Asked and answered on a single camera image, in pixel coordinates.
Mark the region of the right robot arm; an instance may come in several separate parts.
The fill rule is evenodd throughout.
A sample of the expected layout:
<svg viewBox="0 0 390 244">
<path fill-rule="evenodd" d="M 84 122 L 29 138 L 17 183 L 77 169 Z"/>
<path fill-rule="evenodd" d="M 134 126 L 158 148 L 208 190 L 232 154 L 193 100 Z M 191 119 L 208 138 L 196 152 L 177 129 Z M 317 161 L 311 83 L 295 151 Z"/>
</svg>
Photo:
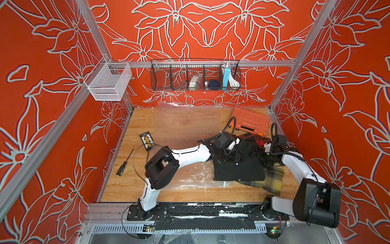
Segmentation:
<svg viewBox="0 0 390 244">
<path fill-rule="evenodd" d="M 297 149 L 288 146 L 286 137 L 278 133 L 275 123 L 271 126 L 271 142 L 264 148 L 260 156 L 264 166 L 267 169 L 286 166 L 299 188 L 294 199 L 267 195 L 261 207 L 263 218 L 274 220 L 292 216 L 308 225 L 336 228 L 340 219 L 340 188 L 316 173 Z"/>
</svg>

